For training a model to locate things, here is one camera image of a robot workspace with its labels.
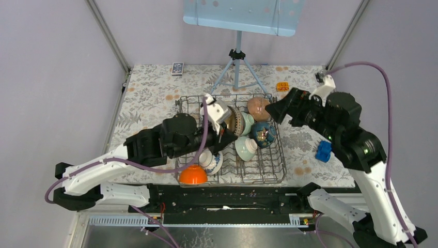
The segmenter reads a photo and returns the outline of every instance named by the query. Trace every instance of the gray floor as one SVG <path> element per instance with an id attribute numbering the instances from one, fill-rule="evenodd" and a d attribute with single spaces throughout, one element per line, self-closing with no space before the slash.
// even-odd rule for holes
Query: gray floor
<path id="1" fill-rule="evenodd" d="M 342 226 L 330 219 L 321 221 L 321 230 L 330 230 L 354 243 L 353 237 Z M 299 231 L 291 228 L 170 228 L 170 233 L 182 247 L 190 248 L 293 248 L 293 247 L 323 247 L 315 234 L 294 235 Z M 162 230 L 156 234 L 166 237 Z M 349 247 L 344 241 L 322 235 L 327 247 Z M 87 231 L 86 247 L 102 248 L 145 248 L 169 247 L 158 238 L 140 232 L 138 227 L 90 226 Z"/>

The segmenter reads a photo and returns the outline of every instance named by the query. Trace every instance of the metal wire rack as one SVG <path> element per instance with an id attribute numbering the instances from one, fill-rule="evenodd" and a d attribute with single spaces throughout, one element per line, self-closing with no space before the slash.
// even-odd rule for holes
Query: metal wire rack
<path id="1" fill-rule="evenodd" d="M 199 109 L 202 104 L 203 96 L 183 96 L 175 102 L 178 113 L 187 113 L 196 119 L 198 127 L 202 126 L 199 116 Z M 234 106 L 242 112 L 248 113 L 246 103 L 253 97 L 262 97 L 273 103 L 277 99 L 271 94 L 238 94 L 238 95 L 213 95 L 215 98 L 222 99 L 229 106 Z M 208 187 L 224 185 L 244 185 L 244 184 L 271 184 L 280 183 L 286 176 L 285 158 L 281 145 L 281 136 L 277 123 L 272 119 L 268 121 L 277 131 L 277 138 L 270 147 L 257 149 L 257 154 L 248 162 L 243 161 L 236 152 L 234 142 L 222 150 L 224 162 L 221 169 L 215 175 L 208 177 L 208 182 L 198 185 L 180 184 L 182 187 Z M 175 167 L 188 163 L 195 153 L 178 157 Z"/>

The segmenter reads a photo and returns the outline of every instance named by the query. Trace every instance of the orange bowl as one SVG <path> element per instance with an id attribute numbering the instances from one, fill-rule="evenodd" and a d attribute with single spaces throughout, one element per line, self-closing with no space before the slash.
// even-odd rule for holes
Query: orange bowl
<path id="1" fill-rule="evenodd" d="M 189 166 L 179 175 L 179 182 L 185 184 L 201 184 L 207 180 L 207 173 L 197 164 Z"/>

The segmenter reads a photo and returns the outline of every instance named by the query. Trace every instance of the floral tablecloth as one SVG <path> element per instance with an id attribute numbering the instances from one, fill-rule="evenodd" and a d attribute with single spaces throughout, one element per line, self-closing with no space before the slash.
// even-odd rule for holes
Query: floral tablecloth
<path id="1" fill-rule="evenodd" d="M 202 95 L 210 92 L 214 82 L 225 66 L 186 65 L 183 76 L 171 76 L 171 66 L 137 65 L 134 67 L 127 92 L 118 116 L 116 128 L 110 142 L 110 150 L 124 140 L 145 128 L 160 124 L 163 119 L 171 118 L 177 112 L 175 100 L 181 96 Z M 290 87 L 312 91 L 318 84 L 314 73 L 321 66 L 254 66 L 254 70 L 264 86 L 279 99 L 286 95 L 277 92 L 276 84 L 287 81 Z M 234 69 L 229 69 L 223 81 L 234 83 Z M 254 77 L 247 67 L 240 67 L 240 85 L 253 83 Z M 258 86 L 233 89 L 219 85 L 214 94 L 255 94 L 262 93 Z M 301 187 L 315 182 L 322 187 L 354 187 L 354 180 L 341 162 L 332 154 L 327 162 L 315 159 L 317 145 L 323 139 L 308 127 L 294 128 L 288 125 L 286 117 L 279 127 L 283 143 L 287 175 L 281 184 L 272 186 Z M 157 168 L 175 168 L 175 161 L 168 160 L 166 165 Z M 119 183 L 157 183 L 178 184 L 174 174 L 136 171 L 113 180 Z"/>

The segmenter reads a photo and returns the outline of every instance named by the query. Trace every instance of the white wall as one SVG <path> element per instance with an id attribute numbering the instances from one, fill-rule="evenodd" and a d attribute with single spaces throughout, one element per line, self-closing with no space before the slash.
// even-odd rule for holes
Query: white wall
<path id="1" fill-rule="evenodd" d="M 436 247 L 438 208 L 438 17 L 436 0 L 372 1 L 341 54 L 338 65 L 374 62 L 386 71 L 393 92 L 392 179 L 403 206 Z M 362 105 L 363 128 L 385 148 L 386 90 L 377 70 L 358 66 L 334 74 L 339 90 Z"/>
<path id="2" fill-rule="evenodd" d="M 184 23 L 183 0 L 96 2 L 131 65 L 224 65 L 236 45 L 236 31 Z M 360 2 L 307 0 L 294 36 L 243 33 L 242 51 L 252 64 L 325 65 Z"/>
<path id="3" fill-rule="evenodd" d="M 0 246 L 62 247 L 55 164 L 98 156 L 123 71 L 85 1 L 0 3 Z"/>

